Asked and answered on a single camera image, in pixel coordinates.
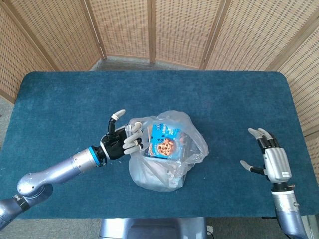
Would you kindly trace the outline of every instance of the clear plastic bag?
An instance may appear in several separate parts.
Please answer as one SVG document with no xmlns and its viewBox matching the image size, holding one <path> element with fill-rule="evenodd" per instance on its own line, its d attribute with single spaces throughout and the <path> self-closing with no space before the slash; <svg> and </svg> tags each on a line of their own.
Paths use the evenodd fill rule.
<svg viewBox="0 0 319 239">
<path fill-rule="evenodd" d="M 208 155 L 202 135 L 184 112 L 166 111 L 157 117 L 132 119 L 142 123 L 143 149 L 131 154 L 133 181 L 146 189 L 171 192 L 183 186 L 187 172 Z"/>
</svg>

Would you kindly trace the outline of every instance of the robotic hand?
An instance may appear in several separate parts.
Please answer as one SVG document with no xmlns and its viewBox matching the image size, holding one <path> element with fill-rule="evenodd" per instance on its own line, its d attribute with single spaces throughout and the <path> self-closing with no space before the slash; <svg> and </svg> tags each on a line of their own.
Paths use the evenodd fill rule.
<svg viewBox="0 0 319 239">
<path fill-rule="evenodd" d="M 140 122 L 115 130 L 115 122 L 124 114 L 125 110 L 120 110 L 111 116 L 108 132 L 101 139 L 100 146 L 91 146 L 42 172 L 24 175 L 17 185 L 18 194 L 0 200 L 0 231 L 19 214 L 48 199 L 53 191 L 52 184 L 65 183 L 95 167 L 106 165 L 109 159 L 141 150 L 143 133 Z"/>
<path fill-rule="evenodd" d="M 248 131 L 257 139 L 265 165 L 264 168 L 257 168 L 243 160 L 240 161 L 241 165 L 250 172 L 265 175 L 273 183 L 271 193 L 275 201 L 277 220 L 283 232 L 297 239 L 308 239 L 294 187 L 287 184 L 292 174 L 285 150 L 279 146 L 274 135 L 264 129 L 249 128 Z"/>
</svg>

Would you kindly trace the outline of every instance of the gray carpet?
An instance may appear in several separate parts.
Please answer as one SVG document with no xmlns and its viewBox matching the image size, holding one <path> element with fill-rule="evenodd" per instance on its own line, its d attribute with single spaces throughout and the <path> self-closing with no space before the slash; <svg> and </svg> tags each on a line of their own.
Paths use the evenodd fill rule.
<svg viewBox="0 0 319 239">
<path fill-rule="evenodd" d="M 109 57 L 92 70 L 190 70 L 148 59 Z M 3 143 L 12 105 L 0 97 L 0 147 Z M 215 239 L 286 239 L 276 220 L 261 218 L 209 218 Z M 99 219 L 15 220 L 0 232 L 0 239 L 97 239 Z"/>
</svg>

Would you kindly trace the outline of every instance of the blue felt tablecloth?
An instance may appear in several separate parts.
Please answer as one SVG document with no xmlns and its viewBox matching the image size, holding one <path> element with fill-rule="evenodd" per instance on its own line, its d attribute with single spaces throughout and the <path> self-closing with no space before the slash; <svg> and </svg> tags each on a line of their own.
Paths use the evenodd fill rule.
<svg viewBox="0 0 319 239">
<path fill-rule="evenodd" d="M 129 156 L 63 185 L 21 218 L 160 218 L 273 216 L 271 183 L 249 173 L 262 166 L 247 128 L 273 132 L 289 157 L 301 213 L 319 212 L 319 188 L 286 78 L 277 72 L 128 71 L 33 72 L 23 80 L 0 154 L 1 199 L 29 172 L 44 170 L 105 134 L 110 115 L 131 118 L 184 111 L 209 155 L 184 187 L 159 193 L 138 187 Z"/>
</svg>

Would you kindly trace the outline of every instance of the wicker screen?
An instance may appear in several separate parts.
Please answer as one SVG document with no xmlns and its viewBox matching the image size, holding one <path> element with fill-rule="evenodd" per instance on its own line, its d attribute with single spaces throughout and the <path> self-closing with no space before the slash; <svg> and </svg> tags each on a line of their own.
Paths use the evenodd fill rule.
<svg viewBox="0 0 319 239">
<path fill-rule="evenodd" d="M 49 70 L 51 67 L 0 6 L 0 89 L 3 96 L 14 102 L 25 74 Z"/>
<path fill-rule="evenodd" d="M 198 68 L 219 0 L 156 1 L 156 58 Z"/>
<path fill-rule="evenodd" d="M 100 59 L 79 0 L 11 0 L 59 70 L 88 70 Z"/>
<path fill-rule="evenodd" d="M 303 131 L 319 126 L 319 28 L 279 71 L 289 81 Z"/>
<path fill-rule="evenodd" d="M 207 69 L 265 70 L 318 6 L 318 0 L 234 0 Z"/>
<path fill-rule="evenodd" d="M 149 57 L 147 0 L 89 0 L 107 55 Z"/>
<path fill-rule="evenodd" d="M 314 167 L 317 182 L 319 183 L 319 136 L 306 140 L 306 144 Z"/>
</svg>

